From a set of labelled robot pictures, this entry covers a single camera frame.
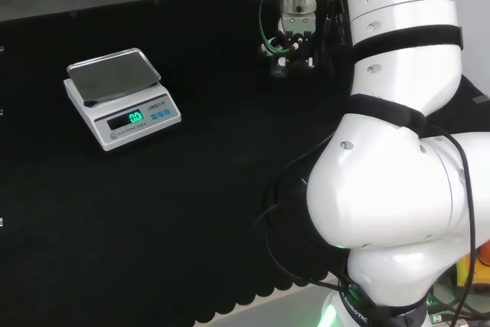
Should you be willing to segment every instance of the electrical wire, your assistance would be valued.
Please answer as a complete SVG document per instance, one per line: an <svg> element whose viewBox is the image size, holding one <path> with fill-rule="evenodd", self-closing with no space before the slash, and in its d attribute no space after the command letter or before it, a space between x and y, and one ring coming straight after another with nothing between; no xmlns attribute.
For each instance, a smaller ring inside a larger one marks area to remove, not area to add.
<svg viewBox="0 0 490 327"><path fill-rule="evenodd" d="M342 286L337 286L337 285L332 285L330 283L323 283L322 281L316 281L313 279L306 279L304 277L300 277L292 273L291 271L287 270L274 256L274 253L270 249L269 245L269 233L266 233L266 246L267 246L267 252L269 253L270 259L273 260L274 264L276 267L285 275L287 275L290 279L295 280L296 282L300 283L311 283L312 285L316 286L322 286L326 287L328 289L332 289L334 291L339 291L340 293L346 293L349 291L348 287L342 287Z"/></svg>
<svg viewBox="0 0 490 327"><path fill-rule="evenodd" d="M314 155L320 149L324 149L327 146L327 144L330 142L330 140L332 139L332 137L334 136L334 134L335 134L335 132L333 132L330 136L328 136L323 141L321 141L318 145L316 145L315 147L313 147L312 149L310 149L306 153L300 155L296 159L291 160L290 162L288 162L284 166L283 170L281 171L281 174L276 179L276 181L274 182L274 185L273 185L273 201L274 201L274 203L278 203L279 202L279 186L280 186L281 181L283 179L283 176L287 172L287 170L289 170L294 165L300 163L304 159L307 159L309 156Z"/></svg>
<svg viewBox="0 0 490 327"><path fill-rule="evenodd" d="M475 207L473 205L473 192L472 192L472 182L471 177L469 175L469 164L468 158L466 157L465 150L459 142L450 134L448 134L443 129L430 124L431 128L445 136L458 150L461 155L462 166L465 176L466 183L466 198L468 200L468 214L469 214L469 242L470 242L470 262L469 262L469 273L468 278L466 279L465 288L461 294L458 307L454 313L454 318L451 322L451 327L455 327L458 322L459 315L461 314L462 308L465 305L466 298L468 297L469 290L473 284L473 275L475 274L475 263L478 254L476 253L476 230L475 230Z"/></svg>
<svg viewBox="0 0 490 327"><path fill-rule="evenodd" d="M283 25L283 33L284 33L284 45L286 46L286 49L289 49L289 48L291 48L291 46L289 45L288 37L286 35L286 27L284 27L284 16L283 16L284 15L284 9L281 8L280 11L281 11L281 24Z"/></svg>
<svg viewBox="0 0 490 327"><path fill-rule="evenodd" d="M441 300L437 299L437 297L435 295L432 295L432 299L434 302L437 303L437 306L439 308L430 307L430 314L431 315L437 314L440 312L444 312L444 311L453 312L453 313L456 312L456 309L453 308L453 306L455 306L460 301L461 298L457 297L456 299L454 299L450 303L442 302ZM473 309L467 303L465 303L464 307L467 308L469 310L469 312L461 311L462 316L472 317L472 318L480 318L480 319L484 319L484 320L490 319L490 312L479 312L478 310Z"/></svg>
<svg viewBox="0 0 490 327"><path fill-rule="evenodd" d="M259 29L260 29L260 36L262 37L262 42L263 42L264 46L266 47L266 49L271 54L274 54L274 55L287 55L290 52L289 49L282 50L282 49L278 49L278 48L272 46L269 43L269 40L267 39L266 34L264 34L264 32L263 32L263 27L262 27L262 4L263 4L263 0L260 0L260 5L259 5Z"/></svg>

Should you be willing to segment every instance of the scale display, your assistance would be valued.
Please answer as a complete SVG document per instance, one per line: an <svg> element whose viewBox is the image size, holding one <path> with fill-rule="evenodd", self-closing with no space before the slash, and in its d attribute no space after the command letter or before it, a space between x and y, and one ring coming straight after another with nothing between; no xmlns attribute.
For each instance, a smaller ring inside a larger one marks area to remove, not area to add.
<svg viewBox="0 0 490 327"><path fill-rule="evenodd" d="M117 118L107 120L107 124L109 124L109 128L111 128L111 130L116 130L131 123L141 122L142 120L144 120L144 118L145 117L138 109L130 113L118 116Z"/></svg>

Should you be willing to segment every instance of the black tablecloth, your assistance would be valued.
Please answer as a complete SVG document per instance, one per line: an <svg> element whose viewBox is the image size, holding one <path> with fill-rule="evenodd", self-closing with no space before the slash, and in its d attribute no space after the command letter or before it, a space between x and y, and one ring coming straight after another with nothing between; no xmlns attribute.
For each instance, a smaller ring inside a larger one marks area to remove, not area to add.
<svg viewBox="0 0 490 327"><path fill-rule="evenodd" d="M250 225L266 183L335 128L349 81L271 79L256 12L257 0L149 0L0 24L2 325L190 326L291 286ZM131 47L182 123L105 153L65 70ZM490 130L474 96L464 83L435 121Z"/></svg>

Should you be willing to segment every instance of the digital scale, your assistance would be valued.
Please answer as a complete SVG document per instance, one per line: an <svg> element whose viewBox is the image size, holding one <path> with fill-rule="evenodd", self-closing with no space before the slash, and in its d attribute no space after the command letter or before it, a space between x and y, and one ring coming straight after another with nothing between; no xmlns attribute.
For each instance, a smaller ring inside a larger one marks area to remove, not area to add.
<svg viewBox="0 0 490 327"><path fill-rule="evenodd" d="M73 64L67 72L68 97L104 151L181 121L160 74L139 49Z"/></svg>

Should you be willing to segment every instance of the black cable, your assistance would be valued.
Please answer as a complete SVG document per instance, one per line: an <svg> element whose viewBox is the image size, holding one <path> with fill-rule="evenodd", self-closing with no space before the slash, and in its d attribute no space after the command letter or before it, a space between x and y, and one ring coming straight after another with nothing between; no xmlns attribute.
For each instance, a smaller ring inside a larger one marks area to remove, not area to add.
<svg viewBox="0 0 490 327"><path fill-rule="evenodd" d="M441 300L437 299L437 297L435 295L433 295L432 297L433 297L433 301L435 301L437 303L437 306L439 306L439 308L430 307L430 314L431 315L436 314L436 313L440 313L440 312L444 312L444 311L456 312L456 309L454 309L453 306L455 306L461 299L460 296L458 296L452 302L444 303ZM473 318L485 319L485 320L490 319L490 312L479 312L478 310L469 306L467 303L465 303L464 307L467 308L469 310L469 312L461 311L462 315L470 316Z"/></svg>
<svg viewBox="0 0 490 327"><path fill-rule="evenodd" d="M260 214L254 221L253 221L253 224L252 224L252 229L255 229L257 226L260 225L260 223L262 221L264 221L265 219L267 219L267 216L269 216L270 214L272 214L273 212L279 210L281 208L281 204L275 204L273 206L270 206L269 208L267 208L262 214Z"/></svg>
<svg viewBox="0 0 490 327"><path fill-rule="evenodd" d="M323 283L322 281L316 281L316 280L312 280L312 279L306 279L306 278L303 278L303 277L300 277L300 276L297 276L295 275L294 273L292 273L291 271L287 270L277 259L276 257L274 256L274 253L272 252L272 250L270 249L270 245L269 245L269 232L267 231L266 233L266 246L267 246L267 251L269 252L269 256L270 256L270 259L273 260L274 264L276 265L276 267L282 272L284 273L286 276L288 276L290 279L292 280L295 280L296 282L300 282L300 283L311 283L312 285L316 285L316 286L322 286L322 287L326 287L328 289L332 289L332 290L335 290L335 291L339 291L340 293L346 293L348 292L348 288L347 287L342 287L342 286L337 286L337 285L332 285L330 283Z"/></svg>
<svg viewBox="0 0 490 327"><path fill-rule="evenodd" d="M465 150L459 142L452 137L450 134L445 132L443 129L430 124L431 128L445 136L457 149L459 154L461 155L463 171L465 175L465 183L466 183L466 197L468 200L468 214L469 214L469 242L470 242L470 262L469 262L469 273L468 278L466 279L465 288L461 294L461 299L459 300L458 308L455 311L454 318L451 322L451 327L455 327L458 322L459 315L461 314L462 307L465 305L466 298L468 297L469 290L473 284L473 276L475 274L475 263L478 254L476 253L476 230L475 230L475 207L473 205L473 192L472 192L472 182L469 175L469 164L468 158L466 157Z"/></svg>
<svg viewBox="0 0 490 327"><path fill-rule="evenodd" d="M281 174L276 179L276 181L274 182L274 185L273 185L273 201L274 201L274 204L277 204L279 202L279 186L280 186L280 183L281 183L281 181L283 179L283 176L284 176L285 172L289 168L291 168L294 165L296 165L297 163L303 161L304 159L307 159L311 155L314 155L320 149L325 148L325 146L330 142L330 140L332 139L332 137L334 136L334 134L335 134L335 132L333 132L330 136L328 136L326 139L324 139L323 141L321 141L313 149L310 149L309 151L307 151L306 153L304 153L301 156L297 157L296 159L291 160L290 162L288 162L284 166L283 170L281 171Z"/></svg>

